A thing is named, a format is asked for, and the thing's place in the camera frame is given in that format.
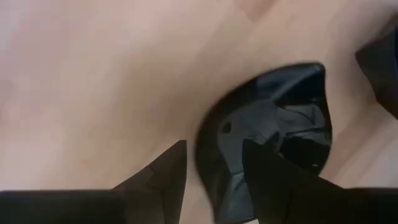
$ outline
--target light wood floor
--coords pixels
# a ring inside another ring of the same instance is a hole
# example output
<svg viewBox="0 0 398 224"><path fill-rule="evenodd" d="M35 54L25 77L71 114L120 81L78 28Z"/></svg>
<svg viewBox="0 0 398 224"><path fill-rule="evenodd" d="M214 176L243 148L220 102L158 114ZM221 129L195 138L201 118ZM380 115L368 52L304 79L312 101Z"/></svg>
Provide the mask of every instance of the light wood floor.
<svg viewBox="0 0 398 224"><path fill-rule="evenodd" d="M398 11L383 0L2 0L0 189L106 189L259 72L318 60L333 150L322 176L398 187L398 122L354 53ZM190 147L181 223L211 223Z"/></svg>

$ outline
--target wooden floor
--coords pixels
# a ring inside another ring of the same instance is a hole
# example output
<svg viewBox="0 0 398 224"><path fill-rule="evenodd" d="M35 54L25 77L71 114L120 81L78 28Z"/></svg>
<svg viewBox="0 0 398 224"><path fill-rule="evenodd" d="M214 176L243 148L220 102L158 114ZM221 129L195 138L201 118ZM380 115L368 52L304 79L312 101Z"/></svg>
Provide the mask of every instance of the wooden floor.
<svg viewBox="0 0 398 224"><path fill-rule="evenodd" d="M386 0L2 0L0 189L106 189L194 135L259 72L321 61L333 123L322 176L398 187L398 122L354 53ZM189 151L181 223L212 223Z"/></svg>

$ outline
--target floor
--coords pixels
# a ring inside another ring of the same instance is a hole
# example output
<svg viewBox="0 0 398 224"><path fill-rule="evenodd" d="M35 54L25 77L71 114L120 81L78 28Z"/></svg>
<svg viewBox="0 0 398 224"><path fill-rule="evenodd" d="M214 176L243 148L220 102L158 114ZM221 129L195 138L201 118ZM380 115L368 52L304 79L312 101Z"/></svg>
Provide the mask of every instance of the floor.
<svg viewBox="0 0 398 224"><path fill-rule="evenodd" d="M354 53L393 0L2 0L0 189L107 189L258 73L321 61L333 123L322 177L398 186L398 122ZM189 151L181 223L212 223Z"/></svg>

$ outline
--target shiny black surface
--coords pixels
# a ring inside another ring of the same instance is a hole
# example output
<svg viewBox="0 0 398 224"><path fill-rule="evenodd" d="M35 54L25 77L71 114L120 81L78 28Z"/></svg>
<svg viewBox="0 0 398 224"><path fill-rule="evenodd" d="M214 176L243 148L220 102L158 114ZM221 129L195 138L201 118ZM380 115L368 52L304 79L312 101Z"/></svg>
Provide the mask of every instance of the shiny black surface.
<svg viewBox="0 0 398 224"><path fill-rule="evenodd" d="M263 73L226 95L197 136L195 162L217 223L255 218L244 181L244 139L270 140L274 153L319 174L331 146L325 68L303 63Z"/></svg>

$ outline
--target black fabric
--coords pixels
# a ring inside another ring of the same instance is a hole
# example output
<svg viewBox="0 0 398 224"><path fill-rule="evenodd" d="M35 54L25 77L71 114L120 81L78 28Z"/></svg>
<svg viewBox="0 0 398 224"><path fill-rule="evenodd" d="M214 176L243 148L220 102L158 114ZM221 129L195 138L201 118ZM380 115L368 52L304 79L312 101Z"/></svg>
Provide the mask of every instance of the black fabric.
<svg viewBox="0 0 398 224"><path fill-rule="evenodd" d="M244 139L264 144L319 174L331 146L325 68L303 63L266 72L226 95L206 116L197 136L195 162L216 223L255 218L243 177Z"/></svg>
<svg viewBox="0 0 398 224"><path fill-rule="evenodd" d="M377 101L398 118L398 17L393 18L382 34L363 46L356 59L368 78Z"/></svg>
<svg viewBox="0 0 398 224"><path fill-rule="evenodd" d="M178 224L187 175L179 141L113 190L0 193L2 224Z"/></svg>
<svg viewBox="0 0 398 224"><path fill-rule="evenodd" d="M398 189L342 189L273 148L271 141L243 142L244 178L260 224L398 223Z"/></svg>

